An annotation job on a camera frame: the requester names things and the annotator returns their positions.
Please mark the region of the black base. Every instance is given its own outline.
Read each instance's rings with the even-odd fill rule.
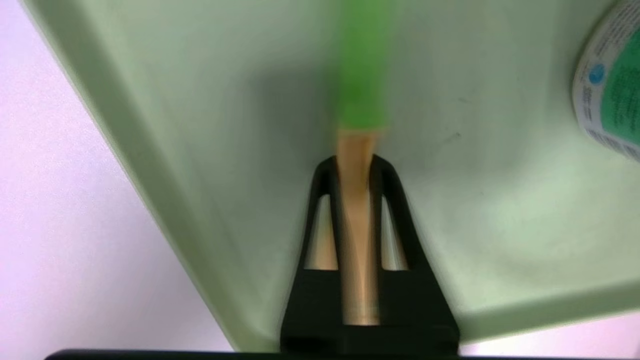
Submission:
[[[281,352],[456,355],[460,331],[424,255],[393,166],[375,156],[369,186],[376,249],[381,249],[381,201],[385,197],[408,265],[407,271],[384,270],[381,251],[376,251],[380,325],[344,325],[340,270],[305,269],[318,202],[323,195],[330,196],[338,268],[344,268],[341,254],[345,244],[340,231],[343,217],[337,165],[332,157],[318,165],[314,174],[300,260],[280,330]]]

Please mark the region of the light green tray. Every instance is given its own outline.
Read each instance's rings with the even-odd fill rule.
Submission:
[[[276,349],[339,0],[25,2],[229,340]],[[398,0],[380,154],[467,341],[640,304],[640,165],[570,96],[611,3]]]

